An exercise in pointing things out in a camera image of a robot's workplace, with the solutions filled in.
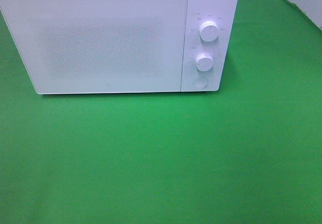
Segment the round white door release button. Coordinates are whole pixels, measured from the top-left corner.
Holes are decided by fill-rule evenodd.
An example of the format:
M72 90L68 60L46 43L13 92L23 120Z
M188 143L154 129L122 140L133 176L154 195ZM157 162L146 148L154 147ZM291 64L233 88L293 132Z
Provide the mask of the round white door release button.
M198 77L193 80L194 87L198 89L203 89L208 85L208 79L206 77Z

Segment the green table cloth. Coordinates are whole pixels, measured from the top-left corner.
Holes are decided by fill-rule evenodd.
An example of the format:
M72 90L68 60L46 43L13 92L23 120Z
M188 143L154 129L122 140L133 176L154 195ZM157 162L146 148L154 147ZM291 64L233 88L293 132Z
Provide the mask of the green table cloth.
M321 30L238 0L216 92L41 96L1 21L1 223L321 223Z

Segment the white microwave door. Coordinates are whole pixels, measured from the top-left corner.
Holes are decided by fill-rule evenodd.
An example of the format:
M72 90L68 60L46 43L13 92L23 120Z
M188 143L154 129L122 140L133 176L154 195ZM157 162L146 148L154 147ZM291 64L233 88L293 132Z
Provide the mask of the white microwave door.
M181 89L187 0L1 0L39 94Z

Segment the white microwave knob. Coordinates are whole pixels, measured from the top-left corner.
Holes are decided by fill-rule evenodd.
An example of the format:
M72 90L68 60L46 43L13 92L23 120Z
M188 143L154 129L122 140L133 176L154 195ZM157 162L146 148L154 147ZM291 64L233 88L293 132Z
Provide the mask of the white microwave knob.
M219 24L215 20L206 20L199 26L200 38L205 42L212 42L218 38Z
M195 65L198 71L209 71L213 68L214 60L209 53L200 53L195 58Z

